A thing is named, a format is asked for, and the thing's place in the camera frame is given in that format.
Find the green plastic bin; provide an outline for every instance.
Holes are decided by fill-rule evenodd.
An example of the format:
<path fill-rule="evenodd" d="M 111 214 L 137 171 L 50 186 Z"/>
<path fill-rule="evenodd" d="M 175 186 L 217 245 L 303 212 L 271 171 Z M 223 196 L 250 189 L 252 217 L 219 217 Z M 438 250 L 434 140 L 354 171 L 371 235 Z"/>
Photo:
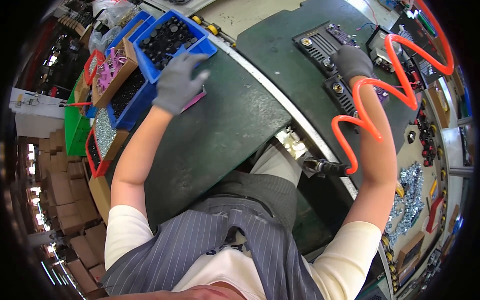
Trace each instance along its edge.
<path fill-rule="evenodd" d="M 79 79 L 80 77 L 78 77 L 67 103 L 75 102 L 74 91 Z M 86 156 L 85 143 L 90 129 L 89 118 L 81 115 L 78 107 L 65 107 L 65 144 L 67 145 L 67 155 Z"/>

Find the worker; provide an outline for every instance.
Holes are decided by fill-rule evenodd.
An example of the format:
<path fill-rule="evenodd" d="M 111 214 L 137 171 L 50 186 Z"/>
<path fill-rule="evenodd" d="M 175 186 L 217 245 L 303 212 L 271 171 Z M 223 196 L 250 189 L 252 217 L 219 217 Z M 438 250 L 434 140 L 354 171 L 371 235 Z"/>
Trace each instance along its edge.
<path fill-rule="evenodd" d="M 191 79 L 195 65 L 206 58 L 183 53 L 168 64 L 150 112 L 119 159 L 111 185 L 103 287 L 110 296 L 136 300 L 355 299 L 396 187 L 394 142 L 372 85 L 362 86 L 360 95 L 384 139 L 379 143 L 360 129 L 363 183 L 342 227 L 314 261 L 305 260 L 292 237 L 301 169 L 279 143 L 265 149 L 250 173 L 232 171 L 204 201 L 152 233 L 144 182 L 169 122 L 207 80 L 208 71 Z M 372 62 L 360 49 L 343 46 L 332 60 L 351 87 L 372 75 Z"/>

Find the white long-sleeve shirt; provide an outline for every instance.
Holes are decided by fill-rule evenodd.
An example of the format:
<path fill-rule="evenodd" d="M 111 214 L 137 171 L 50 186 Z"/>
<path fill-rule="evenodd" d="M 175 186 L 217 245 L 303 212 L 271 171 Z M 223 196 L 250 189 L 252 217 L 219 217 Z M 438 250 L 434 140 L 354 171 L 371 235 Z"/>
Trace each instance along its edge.
<path fill-rule="evenodd" d="M 303 258 L 310 275 L 326 300 L 353 300 L 360 292 L 382 233 L 367 222 L 344 225 L 313 264 Z M 108 270 L 128 251 L 153 238 L 148 221 L 128 205 L 113 207 L 108 215 L 105 268 Z M 226 243 L 201 255 L 172 291 L 223 281 L 248 300 L 263 300 L 265 293 L 245 237 L 237 232 Z"/>

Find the hand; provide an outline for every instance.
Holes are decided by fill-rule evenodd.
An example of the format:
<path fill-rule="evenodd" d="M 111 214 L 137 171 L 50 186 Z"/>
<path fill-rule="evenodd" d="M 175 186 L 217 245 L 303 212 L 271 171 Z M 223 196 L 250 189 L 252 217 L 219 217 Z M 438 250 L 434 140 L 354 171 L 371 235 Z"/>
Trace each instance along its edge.
<path fill-rule="evenodd" d="M 360 48 L 343 45 L 332 54 L 331 59 L 347 84 L 350 84 L 350 79 L 354 76 L 371 77 L 373 74 L 372 61 Z"/>
<path fill-rule="evenodd" d="M 192 55 L 184 52 L 172 59 L 158 79 L 157 97 L 152 104 L 174 116 L 179 115 L 202 89 L 202 85 L 210 75 L 209 71 L 202 71 L 197 78 L 192 80 L 192 70 L 195 65 L 207 58 L 206 54 Z"/>

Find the orange coiled air hose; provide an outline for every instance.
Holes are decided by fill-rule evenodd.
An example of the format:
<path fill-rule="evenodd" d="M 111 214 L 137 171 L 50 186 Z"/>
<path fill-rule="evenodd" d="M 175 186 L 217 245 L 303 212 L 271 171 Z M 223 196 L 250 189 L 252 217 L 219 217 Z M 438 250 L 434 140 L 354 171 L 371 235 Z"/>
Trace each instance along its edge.
<path fill-rule="evenodd" d="M 440 25 L 438 24 L 437 20 L 433 17 L 432 12 L 428 9 L 428 7 L 423 3 L 423 0 L 417 0 L 418 6 L 423 10 L 423 12 L 427 15 L 427 17 L 431 20 L 433 27 L 435 30 L 438 32 L 438 36 L 440 38 L 440 41 L 442 42 L 442 47 L 445 50 L 446 54 L 446 59 L 447 59 L 447 65 L 444 66 L 441 63 L 439 63 L 436 59 L 434 59 L 430 54 L 428 54 L 425 50 L 420 48 L 419 46 L 415 45 L 414 43 L 410 42 L 404 37 L 401 37 L 399 35 L 394 35 L 394 34 L 389 34 L 385 38 L 385 48 L 387 50 L 388 56 L 392 59 L 392 65 L 395 68 L 395 73 L 398 76 L 398 79 L 403 87 L 403 90 L 405 91 L 405 94 L 394 88 L 393 86 L 380 81 L 378 79 L 373 79 L 373 78 L 364 78 L 362 80 L 359 80 L 355 83 L 353 86 L 353 102 L 355 103 L 355 107 L 357 109 L 358 118 L 354 118 L 351 116 L 347 115 L 341 115 L 341 116 L 336 116 L 332 119 L 332 129 L 333 132 L 338 139 L 340 145 L 342 146 L 343 150 L 347 154 L 348 159 L 350 160 L 351 167 L 347 169 L 347 174 L 353 174 L 357 171 L 358 169 L 358 161 L 357 157 L 353 153 L 352 148 L 348 144 L 347 140 L 345 139 L 344 135 L 340 131 L 340 128 L 338 127 L 338 122 L 340 121 L 345 121 L 345 122 L 350 122 L 353 124 L 356 124 L 358 126 L 361 126 L 362 128 L 366 129 L 370 134 L 379 142 L 383 141 L 383 137 L 380 135 L 380 132 L 378 129 L 375 127 L 375 125 L 372 123 L 372 120 L 370 120 L 369 116 L 367 115 L 367 112 L 365 111 L 365 108 L 363 107 L 363 104 L 360 99 L 360 87 L 365 84 L 371 84 L 375 86 L 379 86 L 381 88 L 384 88 L 385 90 L 389 91 L 393 95 L 397 96 L 400 100 L 402 100 L 409 108 L 412 110 L 417 109 L 417 100 L 415 98 L 415 94 L 413 93 L 413 89 L 410 85 L 410 81 L 407 78 L 407 75 L 403 71 L 402 65 L 400 64 L 400 61 L 398 60 L 398 57 L 395 54 L 395 50 L 393 48 L 392 42 L 398 42 L 400 44 L 403 44 L 410 49 L 414 50 L 418 54 L 420 54 L 425 60 L 427 60 L 429 63 L 431 63 L 435 68 L 437 68 L 440 72 L 444 73 L 445 75 L 451 75 L 454 70 L 454 61 L 453 61 L 453 55 L 452 51 L 450 49 L 450 46 L 448 45 L 447 38 L 442 31 Z"/>

